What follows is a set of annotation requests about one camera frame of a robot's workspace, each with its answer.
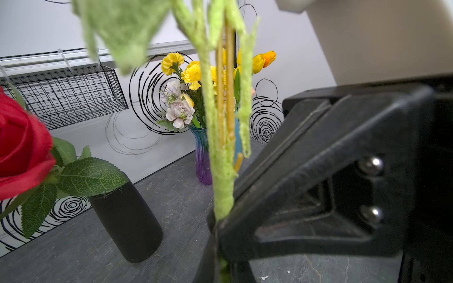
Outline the black vase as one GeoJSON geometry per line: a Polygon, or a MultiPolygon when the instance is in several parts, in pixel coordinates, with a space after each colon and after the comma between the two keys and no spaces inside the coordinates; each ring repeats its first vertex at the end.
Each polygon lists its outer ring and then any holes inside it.
{"type": "Polygon", "coordinates": [[[157,251],[162,227],[132,182],[88,200],[125,260],[140,263],[157,251]]]}

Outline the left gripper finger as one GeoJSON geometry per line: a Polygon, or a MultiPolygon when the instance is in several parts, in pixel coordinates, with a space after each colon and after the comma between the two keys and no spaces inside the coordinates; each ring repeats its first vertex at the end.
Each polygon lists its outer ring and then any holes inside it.
{"type": "Polygon", "coordinates": [[[252,283],[250,261],[390,257],[401,283],[453,280],[453,90],[427,84],[317,90],[237,180],[194,281],[252,283]]]}

